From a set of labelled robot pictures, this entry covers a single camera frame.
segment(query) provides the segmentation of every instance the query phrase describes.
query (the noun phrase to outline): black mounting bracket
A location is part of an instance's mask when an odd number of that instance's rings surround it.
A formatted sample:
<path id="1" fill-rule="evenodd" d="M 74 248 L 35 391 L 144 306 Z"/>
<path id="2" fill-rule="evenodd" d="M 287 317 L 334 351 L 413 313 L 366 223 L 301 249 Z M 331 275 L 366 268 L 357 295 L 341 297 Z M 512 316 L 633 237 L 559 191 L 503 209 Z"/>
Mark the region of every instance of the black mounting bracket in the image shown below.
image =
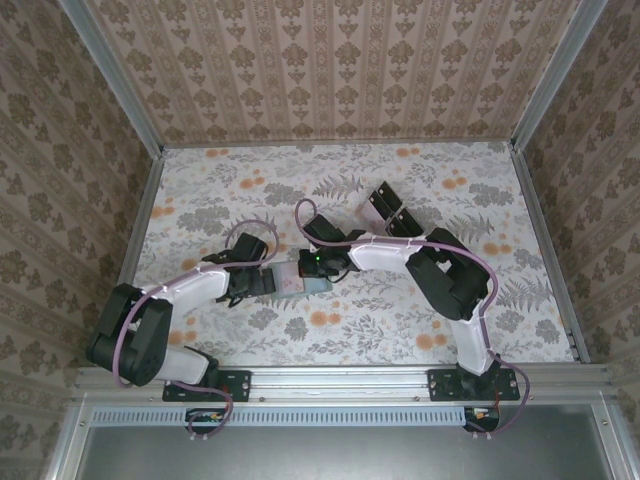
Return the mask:
<path id="1" fill-rule="evenodd" d="M 369 195 L 369 202 L 371 202 L 380 217 L 389 222 L 387 227 L 388 235 L 406 238 L 419 237 L 424 234 L 424 229 L 406 207 L 402 208 L 402 200 L 387 182 L 382 182 Z"/>
<path id="2" fill-rule="evenodd" d="M 209 360 L 209 367 L 202 377 L 202 380 L 196 387 L 215 388 L 228 393 L 234 402 L 248 402 L 251 393 L 251 370 L 220 370 L 218 360 L 206 353 L 190 350 L 206 357 Z M 213 402 L 222 401 L 222 399 L 214 393 L 201 393 L 185 390 L 173 383 L 165 385 L 162 391 L 162 400 L 164 402 Z"/>
<path id="3" fill-rule="evenodd" d="M 248 233 L 240 234 L 231 250 L 224 250 L 203 257 L 204 262 L 224 264 L 228 262 L 256 262 L 267 255 L 267 244 Z M 235 307 L 243 299 L 270 295 L 276 291 L 273 270 L 259 267 L 227 268 L 229 287 L 226 293 L 216 299 L 217 303 L 229 300 L 229 308 Z"/>
<path id="4" fill-rule="evenodd" d="M 493 432 L 500 423 L 500 409 L 497 407 L 465 407 L 462 427 L 467 432 Z"/>
<path id="5" fill-rule="evenodd" d="M 520 399 L 515 372 L 500 368 L 498 362 L 494 362 L 480 376 L 467 372 L 459 365 L 457 368 L 428 370 L 427 382 L 432 402 Z"/>

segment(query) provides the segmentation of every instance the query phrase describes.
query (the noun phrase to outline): metal frame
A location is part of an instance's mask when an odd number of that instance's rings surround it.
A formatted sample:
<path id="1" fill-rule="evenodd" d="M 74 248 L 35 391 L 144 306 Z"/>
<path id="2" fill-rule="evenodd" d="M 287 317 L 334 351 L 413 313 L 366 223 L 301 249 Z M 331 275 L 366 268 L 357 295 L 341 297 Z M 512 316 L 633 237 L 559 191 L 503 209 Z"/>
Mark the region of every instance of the metal frame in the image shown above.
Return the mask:
<path id="1" fill-rule="evenodd" d="M 637 458 L 614 405 L 615 390 L 606 365 L 559 363 L 521 364 L 531 380 L 530 405 L 591 405 L 609 466 L 616 480 L 637 479 Z M 416 412 L 453 406 L 483 406 L 491 402 L 431 402 L 427 370 L 447 365 L 382 367 L 247 367 L 252 371 L 251 398 L 238 409 L 281 407 L 289 412 L 323 407 L 413 407 Z M 94 409 L 104 406 L 137 407 L 145 412 L 166 407 L 194 406 L 162 402 L 162 382 L 121 390 L 110 372 L 99 368 L 79 371 L 48 480 L 70 480 L 78 473 Z M 198 403 L 221 407 L 223 403 Z"/>
<path id="2" fill-rule="evenodd" d="M 576 8 L 569 26 L 513 132 L 512 138 L 515 140 L 516 151 L 523 150 L 531 139 L 606 4 L 607 0 L 588 0 L 580 2 Z"/>
<path id="3" fill-rule="evenodd" d="M 580 360 L 588 363 L 591 359 L 589 358 L 587 345 L 584 341 L 582 330 L 578 323 L 578 317 L 573 309 L 571 297 L 569 297 L 569 290 L 567 289 L 567 284 L 564 281 L 556 251 L 553 248 L 551 235 L 549 234 L 547 223 L 544 220 L 544 214 L 542 213 L 542 208 L 540 207 L 540 202 L 538 201 L 538 196 L 536 195 L 533 180 L 531 179 L 531 174 L 529 173 L 524 154 L 522 151 L 516 151 L 511 145 L 509 145 L 509 151 L 511 152 L 511 160 L 513 161 L 516 176 L 520 182 L 527 210 L 529 211 L 533 231 L 538 239 L 542 259 L 544 260 L 544 264 L 547 268 L 549 282 L 551 283 L 553 294 L 556 297 L 560 316 L 562 321 L 566 322 L 565 326 L 571 330 L 571 336 L 575 342 L 575 349 L 578 351 Z"/>
<path id="4" fill-rule="evenodd" d="M 133 224 L 133 230 L 131 231 L 131 238 L 129 238 L 127 252 L 125 253 L 124 261 L 122 262 L 122 269 L 118 276 L 118 284 L 132 283 L 136 275 L 138 262 L 140 261 L 140 254 L 142 253 L 142 246 L 144 244 L 144 237 L 147 233 L 153 204 L 156 199 L 156 193 L 158 192 L 158 188 L 160 188 L 163 169 L 164 158 L 162 157 L 158 158 L 151 164 L 151 170 L 149 171 L 147 184 L 144 188 L 142 199 L 140 200 L 140 207 L 138 208 L 136 221 Z"/>
<path id="5" fill-rule="evenodd" d="M 118 103 L 135 128 L 149 155 L 154 160 L 159 158 L 162 152 L 160 135 L 100 31 L 99 23 L 93 17 L 87 2 L 60 0 L 60 4 L 89 50 L 93 61 L 104 75 L 107 84 L 118 99 Z"/>
<path id="6" fill-rule="evenodd" d="M 315 140 L 268 140 L 261 141 L 260 143 L 256 142 L 205 142 L 205 143 L 185 143 L 185 144 L 173 144 L 167 143 L 164 145 L 166 149 L 185 149 L 185 148 L 221 148 L 221 147 L 297 147 L 297 146 L 315 146 L 315 145 L 397 145 L 397 144 L 416 144 L 420 145 L 422 143 L 496 143 L 496 142 L 507 142 L 509 141 L 509 137 L 485 137 L 482 139 L 469 139 L 464 137 L 448 137 L 448 138 L 341 138 L 334 140 L 323 140 L 323 139 L 315 139 Z"/>

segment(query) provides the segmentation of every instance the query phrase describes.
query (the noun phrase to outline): patterned wall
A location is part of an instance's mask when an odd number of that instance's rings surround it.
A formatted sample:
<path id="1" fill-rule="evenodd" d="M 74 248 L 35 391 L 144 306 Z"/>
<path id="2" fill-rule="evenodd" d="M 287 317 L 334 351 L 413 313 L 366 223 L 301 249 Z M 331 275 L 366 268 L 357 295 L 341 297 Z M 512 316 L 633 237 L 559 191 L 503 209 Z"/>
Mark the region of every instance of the patterned wall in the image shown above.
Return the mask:
<path id="1" fill-rule="evenodd" d="M 572 0 L 89 0 L 163 142 L 507 138 Z"/>
<path id="2" fill-rule="evenodd" d="M 0 7 L 0 478 L 38 478 L 149 159 L 55 1 Z"/>
<path id="3" fill-rule="evenodd" d="M 593 360 L 640 436 L 640 1 L 610 0 L 526 148 Z"/>

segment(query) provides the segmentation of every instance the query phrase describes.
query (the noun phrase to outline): mounting plate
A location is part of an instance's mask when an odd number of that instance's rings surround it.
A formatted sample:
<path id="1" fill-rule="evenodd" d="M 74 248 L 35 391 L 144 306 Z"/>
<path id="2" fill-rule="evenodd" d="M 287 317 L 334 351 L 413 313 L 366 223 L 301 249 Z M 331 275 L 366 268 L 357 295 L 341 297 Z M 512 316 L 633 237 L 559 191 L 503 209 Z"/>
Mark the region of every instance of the mounting plate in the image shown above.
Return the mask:
<path id="1" fill-rule="evenodd" d="M 495 401 L 496 390 L 500 400 L 519 400 L 520 390 L 513 370 L 501 368 L 496 373 L 494 388 L 474 396 L 465 392 L 462 387 L 460 371 L 455 368 L 427 370 L 429 396 L 432 402 L 451 402 L 459 400 Z"/>
<path id="2" fill-rule="evenodd" d="M 234 402 L 248 402 L 251 392 L 251 371 L 250 370 L 220 370 L 218 383 L 215 388 L 227 392 Z M 215 400 L 224 401 L 217 398 L 212 393 L 199 393 L 183 390 L 182 388 L 170 384 L 165 385 L 162 391 L 162 401 L 164 402 L 211 402 Z"/>

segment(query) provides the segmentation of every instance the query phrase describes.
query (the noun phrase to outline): wire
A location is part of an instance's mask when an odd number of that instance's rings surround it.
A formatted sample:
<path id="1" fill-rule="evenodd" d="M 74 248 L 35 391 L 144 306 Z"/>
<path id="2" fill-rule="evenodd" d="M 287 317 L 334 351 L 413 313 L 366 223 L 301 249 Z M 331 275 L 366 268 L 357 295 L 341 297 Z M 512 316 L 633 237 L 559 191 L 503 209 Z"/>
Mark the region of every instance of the wire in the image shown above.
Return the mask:
<path id="1" fill-rule="evenodd" d="M 477 423 L 474 422 L 470 422 L 469 420 L 467 420 L 467 425 L 469 425 L 470 427 L 475 428 L 476 430 L 478 430 L 478 432 L 480 433 L 487 433 L 489 434 L 490 432 L 487 432 L 484 428 L 482 428 L 480 425 L 478 425 Z"/>
<path id="2" fill-rule="evenodd" d="M 267 223 L 263 220 L 258 220 L 258 219 L 244 220 L 242 222 L 237 223 L 231 229 L 230 234 L 232 234 L 239 226 L 245 225 L 247 223 L 257 223 L 259 225 L 263 225 L 267 227 L 271 231 L 271 233 L 273 233 L 273 236 L 275 237 L 275 242 L 276 242 L 273 252 L 271 252 L 262 260 L 256 260 L 254 262 L 231 262 L 231 263 L 225 263 L 220 265 L 215 265 L 215 264 L 207 265 L 202 268 L 195 267 L 189 270 L 188 272 L 183 273 L 179 277 L 169 280 L 164 285 L 158 285 L 157 287 L 151 288 L 147 293 L 142 295 L 142 297 L 140 297 L 140 299 L 131 307 L 131 310 L 129 311 L 126 318 L 124 319 L 124 323 L 122 324 L 122 328 L 120 329 L 120 334 L 118 335 L 118 339 L 116 340 L 116 346 L 113 351 L 113 361 L 111 363 L 111 371 L 113 373 L 113 378 L 116 382 L 116 385 L 118 385 L 120 388 L 129 388 L 132 386 L 131 383 L 124 383 L 120 378 L 120 355 L 122 353 L 122 346 L 124 345 L 124 339 L 127 335 L 127 331 L 129 330 L 129 325 L 131 325 L 136 314 L 138 313 L 140 308 L 142 308 L 145 302 L 147 302 L 147 300 L 149 300 L 151 297 L 153 297 L 154 295 L 157 295 L 162 291 L 167 291 L 171 288 L 179 287 L 186 280 L 189 280 L 190 278 L 195 277 L 197 275 L 203 275 L 209 272 L 221 270 L 223 268 L 259 267 L 263 263 L 268 262 L 269 260 L 271 260 L 273 257 L 276 256 L 276 254 L 278 253 L 278 247 L 280 246 L 280 239 L 278 238 L 278 232 L 276 231 L 276 227 L 271 225 L 270 223 Z"/>
<path id="3" fill-rule="evenodd" d="M 478 310 L 480 329 L 482 330 L 482 337 L 483 337 L 483 340 L 484 340 L 484 344 L 485 344 L 485 347 L 487 348 L 487 353 L 489 354 L 489 356 L 493 360 L 495 360 L 496 362 L 498 362 L 500 365 L 502 365 L 504 367 L 510 368 L 510 369 L 514 370 L 515 372 L 518 372 L 522 376 L 522 378 L 524 379 L 524 383 L 525 383 L 524 396 L 522 397 L 522 402 L 520 403 L 520 406 L 518 407 L 518 410 L 513 415 L 513 417 L 511 417 L 511 419 L 509 419 L 509 421 L 505 425 L 503 425 L 502 427 L 498 428 L 497 430 L 494 430 L 493 432 L 491 432 L 491 435 L 496 435 L 498 433 L 502 433 L 505 430 L 507 430 L 511 425 L 513 425 L 513 423 L 522 414 L 522 412 L 524 410 L 524 407 L 527 405 L 527 401 L 529 400 L 529 392 L 531 391 L 531 381 L 529 380 L 529 377 L 527 376 L 527 374 L 524 373 L 524 371 L 521 368 L 516 367 L 515 365 L 513 365 L 512 363 L 507 362 L 506 360 L 503 360 L 502 358 L 500 358 L 500 356 L 498 354 L 496 354 L 491 349 L 491 340 L 489 339 L 489 331 L 487 329 L 487 324 L 486 324 L 485 319 L 484 319 L 484 314 L 487 311 L 487 309 L 489 308 L 489 306 L 493 303 L 493 301 L 495 300 L 496 296 L 498 295 L 498 285 L 499 285 L 498 277 L 496 275 L 496 272 L 491 268 L 491 266 L 486 261 L 484 261 L 482 258 L 478 257 L 474 253 L 472 253 L 472 252 L 470 252 L 468 250 L 465 250 L 463 248 L 454 247 L 452 245 L 447 245 L 447 244 L 444 244 L 444 243 L 429 242 L 429 241 L 423 240 L 423 239 L 411 238 L 411 239 L 407 240 L 407 239 L 394 238 L 394 237 L 374 237 L 374 238 L 352 240 L 352 241 L 348 241 L 348 242 L 325 242 L 323 240 L 315 238 L 314 236 L 310 235 L 309 233 L 307 233 L 304 230 L 304 226 L 302 225 L 302 222 L 300 221 L 300 207 L 302 205 L 304 205 L 305 203 L 308 203 L 313 208 L 313 216 L 314 217 L 318 214 L 318 207 L 315 204 L 315 202 L 313 200 L 311 200 L 310 198 L 302 198 L 296 204 L 296 208 L 294 210 L 294 218 L 295 218 L 298 230 L 300 230 L 300 233 L 302 234 L 302 236 L 305 237 L 310 242 L 313 242 L 313 243 L 315 243 L 317 245 L 321 245 L 321 246 L 325 246 L 325 247 L 353 247 L 353 246 L 357 246 L 357 245 L 369 245 L 369 244 L 403 245 L 403 246 L 420 245 L 420 246 L 428 247 L 428 248 L 436 248 L 436 249 L 440 249 L 440 250 L 447 250 L 449 252 L 453 252 L 453 253 L 457 253 L 459 255 L 462 255 L 463 257 L 467 257 L 470 260 L 473 260 L 478 265 L 480 265 L 489 274 L 489 277 L 491 278 L 491 283 L 493 285 L 493 288 L 491 289 L 491 293 L 489 294 L 489 297 L 487 298 L 487 301 L 484 302 L 480 306 L 480 309 Z"/>
<path id="4" fill-rule="evenodd" d="M 337 280 L 331 280 L 329 277 L 324 277 L 324 278 L 326 278 L 329 283 L 335 284 L 335 283 L 340 283 L 342 280 L 344 280 L 347 277 L 347 275 L 349 275 L 349 270 L 344 272 L 344 274 Z"/>
<path id="5" fill-rule="evenodd" d="M 500 392 L 496 388 L 496 402 L 493 404 L 493 408 L 498 411 L 498 415 L 500 415 Z"/>
<path id="6" fill-rule="evenodd" d="M 220 423 L 213 430 L 211 430 L 210 432 L 207 432 L 206 434 L 199 434 L 199 433 L 194 432 L 194 430 L 193 430 L 193 421 L 198 417 L 203 417 L 205 415 L 210 415 L 211 413 L 214 413 L 214 412 L 205 412 L 205 411 L 196 412 L 194 415 L 189 417 L 189 423 L 187 424 L 187 430 L 191 434 L 191 438 L 192 439 L 201 438 L 203 440 L 206 440 L 208 437 L 214 436 L 215 434 L 219 433 L 220 430 L 222 430 L 224 428 L 224 426 L 227 424 L 227 422 L 231 418 L 231 414 L 233 413 L 233 398 L 231 397 L 231 395 L 229 395 L 227 392 L 223 392 L 222 390 L 218 390 L 217 388 L 196 387 L 194 385 L 189 385 L 188 383 L 183 383 L 183 382 L 171 382 L 171 383 L 173 383 L 177 387 L 183 388 L 185 390 L 190 390 L 192 392 L 213 393 L 215 395 L 219 395 L 219 396 L 223 397 L 227 401 L 226 415 L 222 418 L 222 420 L 220 420 Z"/>

